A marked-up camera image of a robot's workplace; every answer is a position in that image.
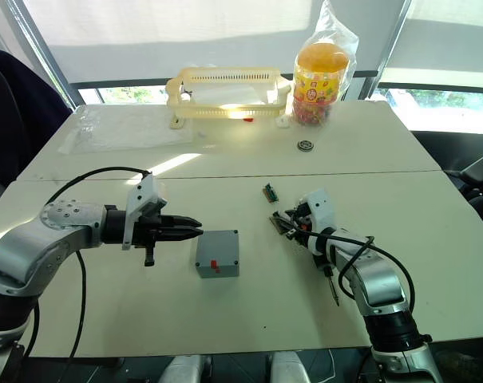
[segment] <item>small gray box with red button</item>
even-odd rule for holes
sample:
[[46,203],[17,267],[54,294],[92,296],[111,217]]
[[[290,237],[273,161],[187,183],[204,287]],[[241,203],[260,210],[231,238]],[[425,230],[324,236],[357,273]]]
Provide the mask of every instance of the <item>small gray box with red button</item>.
[[240,240],[237,230],[205,231],[196,246],[195,267],[202,278],[240,275]]

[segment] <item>clear plastic sheet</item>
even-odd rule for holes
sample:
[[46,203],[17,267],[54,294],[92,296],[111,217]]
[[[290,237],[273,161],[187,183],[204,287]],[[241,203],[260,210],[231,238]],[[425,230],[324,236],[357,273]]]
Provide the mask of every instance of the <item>clear plastic sheet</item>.
[[174,114],[155,105],[101,105],[78,109],[76,127],[60,153],[111,152],[191,142],[188,126],[171,129]]

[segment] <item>black cable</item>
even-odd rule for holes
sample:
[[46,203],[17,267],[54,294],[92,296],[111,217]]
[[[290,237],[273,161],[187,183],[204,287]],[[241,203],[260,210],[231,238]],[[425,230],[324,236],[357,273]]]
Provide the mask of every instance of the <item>black cable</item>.
[[367,360],[370,356],[370,349],[366,351],[366,354],[363,356],[362,361],[360,362],[360,366],[358,367],[358,371],[356,373],[356,378],[354,379],[354,383],[359,383],[360,379],[362,378],[362,371],[363,366],[366,364]]
[[[142,175],[142,178],[145,178],[151,172],[148,170],[143,170],[143,169],[138,169],[138,168],[129,168],[125,166],[111,166],[107,168],[99,168],[92,170],[90,172],[87,172],[85,174],[82,174],[81,176],[76,177],[73,180],[70,180],[67,184],[65,184],[63,187],[57,190],[51,198],[48,199],[48,203],[52,203],[58,196],[60,196],[63,192],[65,192],[67,189],[71,188],[72,186],[78,184],[85,178],[92,176],[97,173],[102,173],[102,172],[111,172],[111,171],[127,171],[127,172],[135,172],[135,173],[140,173]],[[81,257],[81,252],[76,251],[76,256],[78,258],[78,262],[80,263],[80,268],[81,268],[81,311],[80,311],[80,322],[78,323],[78,330],[76,332],[76,337],[74,339],[74,345],[73,349],[71,350],[71,354],[67,358],[67,362],[65,363],[64,370],[62,371],[62,374],[58,378],[57,383],[60,383],[62,379],[65,377],[67,372],[69,371],[69,367],[71,366],[73,359],[74,359],[74,354],[76,353],[76,350],[78,348],[78,344],[80,343],[80,338],[81,338],[81,332],[83,330],[83,321],[85,319],[85,307],[86,307],[86,299],[87,299],[87,272],[85,269],[85,263],[83,262],[83,258]]]
[[25,355],[23,355],[23,360],[27,360],[32,352],[35,345],[35,340],[37,339],[37,334],[39,333],[39,322],[41,320],[41,311],[39,310],[39,301],[35,302],[34,307],[34,328],[32,329],[32,335],[30,336],[30,342],[26,347]]
[[87,271],[85,269],[85,263],[83,262],[83,258],[81,257],[81,253],[79,250],[76,251],[76,256],[78,258],[78,262],[80,263],[81,268],[81,310],[80,310],[80,322],[78,324],[78,331],[76,332],[76,337],[74,339],[73,349],[71,350],[71,354],[67,358],[67,362],[65,363],[64,370],[60,374],[60,377],[57,380],[57,383],[61,383],[62,379],[65,377],[67,372],[69,371],[69,367],[71,363],[73,363],[74,354],[78,348],[78,344],[80,343],[81,332],[83,330],[83,321],[85,319],[85,306],[86,306],[86,299],[87,299]]
[[348,297],[350,297],[351,299],[354,299],[354,295],[350,293],[348,290],[346,290],[346,287],[344,287],[344,285],[342,284],[342,280],[344,279],[344,275],[349,270],[349,268],[353,266],[354,261],[356,261],[362,255],[362,253],[365,250],[367,250],[367,248],[372,244],[372,242],[374,242],[374,237],[367,237],[367,238],[368,238],[367,242],[365,242],[363,246],[360,246],[358,251],[351,257],[351,259],[348,261],[348,263],[346,263],[346,265],[342,268],[342,270],[340,270],[340,273],[338,273],[338,280],[337,280],[338,286],[340,287],[340,290],[342,290],[342,292]]
[[93,176],[94,174],[97,174],[97,173],[111,172],[113,170],[124,170],[124,171],[127,171],[127,172],[140,173],[142,175],[142,177],[146,177],[149,174],[151,174],[151,172],[148,171],[148,170],[137,169],[137,168],[128,168],[128,167],[125,167],[125,166],[110,166],[108,168],[95,169],[95,170],[92,170],[92,171],[90,171],[88,173],[82,174],[81,176],[76,177],[74,180],[70,180],[67,184],[65,184],[60,189],[58,189],[57,192],[51,196],[51,198],[48,199],[48,202],[46,202],[46,205],[48,203],[52,203],[54,200],[56,200],[58,198],[58,196],[60,194],[62,194],[63,192],[65,192],[70,187],[76,185],[78,182],[81,182],[85,178],[90,177],[90,176]]
[[[65,192],[67,189],[71,188],[73,185],[78,184],[79,182],[81,182],[85,178],[87,178],[89,176],[93,176],[94,174],[97,174],[97,173],[111,172],[111,171],[115,171],[115,170],[140,173],[142,175],[142,178],[151,174],[151,172],[148,171],[148,170],[143,170],[143,169],[138,169],[138,168],[129,168],[129,167],[125,167],[125,166],[111,166],[111,167],[108,167],[108,168],[94,169],[90,172],[87,172],[85,174],[82,174],[81,176],[76,177],[73,180],[70,180],[67,184],[65,184],[63,187],[58,189],[57,192],[55,192],[51,196],[51,198],[48,199],[48,202],[46,202],[46,205],[48,203],[52,203],[56,198],[58,198],[58,196],[60,194]],[[85,274],[85,264],[82,265],[82,263],[83,263],[83,260],[80,261],[80,265],[82,266],[82,275],[86,275]],[[84,307],[84,303],[83,303],[84,301],[85,301],[85,299],[83,298],[83,300],[82,300],[82,312],[83,312],[83,314],[85,314],[85,307]],[[29,342],[28,346],[26,347],[25,355],[23,355],[23,360],[28,359],[28,357],[30,356],[30,353],[32,352],[32,349],[34,348],[35,341],[37,340],[37,335],[38,335],[38,332],[39,332],[40,321],[41,321],[41,312],[40,312],[40,309],[39,309],[39,303],[37,302],[35,304],[35,307],[34,307],[34,329],[32,330],[30,342]]]
[[[284,219],[282,217],[276,216],[274,218],[278,219],[281,222],[287,223],[288,225],[291,225],[294,230],[296,230],[297,232],[303,233],[305,235],[311,235],[311,236],[317,237],[317,238],[333,239],[333,240],[336,240],[336,241],[339,241],[339,242],[353,243],[353,244],[359,245],[359,246],[364,246],[366,244],[365,242],[357,241],[356,239],[338,237],[337,235],[319,234],[319,233],[315,233],[313,231],[303,230],[303,229],[299,228],[297,225],[295,225],[294,223],[291,223],[291,222],[287,221],[286,219]],[[395,258],[389,252],[384,251],[383,249],[380,249],[379,247],[376,247],[375,245],[369,245],[368,248],[371,249],[371,250],[377,251],[379,254],[387,257],[389,260],[391,260],[393,263],[395,263],[395,265],[402,271],[402,273],[404,274],[406,281],[408,283],[408,287],[410,288],[410,312],[413,313],[414,307],[415,307],[415,285],[414,285],[414,281],[411,279],[411,275],[408,272],[408,270],[404,267],[404,265],[397,258]]]

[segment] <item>black jacket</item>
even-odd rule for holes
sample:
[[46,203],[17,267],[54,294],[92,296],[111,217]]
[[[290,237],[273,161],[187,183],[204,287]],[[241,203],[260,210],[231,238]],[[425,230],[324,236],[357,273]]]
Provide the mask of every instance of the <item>black jacket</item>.
[[70,113],[53,88],[0,50],[0,184],[16,179]]

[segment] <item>robotic arm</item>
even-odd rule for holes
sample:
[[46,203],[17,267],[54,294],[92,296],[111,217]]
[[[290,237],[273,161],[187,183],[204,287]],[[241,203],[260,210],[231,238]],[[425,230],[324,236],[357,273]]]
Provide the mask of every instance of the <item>robotic arm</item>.
[[0,239],[0,373],[9,349],[22,336],[30,311],[73,252],[102,243],[144,247],[145,265],[154,265],[157,241],[181,241],[202,234],[201,223],[188,217],[162,215],[167,202],[156,179],[146,176],[130,193],[126,211],[112,205],[58,200],[35,219]]
[[[316,266],[325,270],[327,276],[331,275],[327,270],[332,267],[341,271],[362,246],[307,232],[367,242],[367,238],[335,226],[334,211],[324,190],[303,197],[296,209],[277,211],[271,221],[281,234],[305,246],[314,255]],[[427,345],[431,338],[418,332],[399,278],[390,264],[378,252],[367,248],[347,269],[345,276],[366,323],[373,357],[386,381],[400,377],[408,379],[410,374],[415,374],[441,383]]]

